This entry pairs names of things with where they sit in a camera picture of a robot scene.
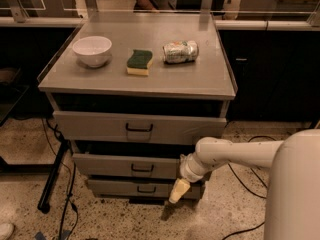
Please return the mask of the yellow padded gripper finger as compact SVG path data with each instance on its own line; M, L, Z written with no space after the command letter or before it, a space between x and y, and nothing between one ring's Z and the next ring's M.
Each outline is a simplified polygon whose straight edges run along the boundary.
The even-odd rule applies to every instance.
M186 179L180 179L178 178L171 190L170 196L169 196L169 202L172 204L177 203L183 195L189 190L190 188L190 182Z

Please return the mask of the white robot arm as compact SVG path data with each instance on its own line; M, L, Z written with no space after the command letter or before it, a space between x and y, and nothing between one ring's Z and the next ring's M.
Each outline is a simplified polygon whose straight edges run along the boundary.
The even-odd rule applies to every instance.
M180 162L169 201L228 163L268 168L264 240L320 240L320 130L300 131L284 141L233 143L200 139Z

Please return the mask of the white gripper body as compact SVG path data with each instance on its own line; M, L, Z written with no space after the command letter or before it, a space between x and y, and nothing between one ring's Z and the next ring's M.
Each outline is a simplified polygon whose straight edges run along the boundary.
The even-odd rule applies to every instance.
M194 153L180 155L180 176L188 182L201 180L209 171L210 167L203 164Z

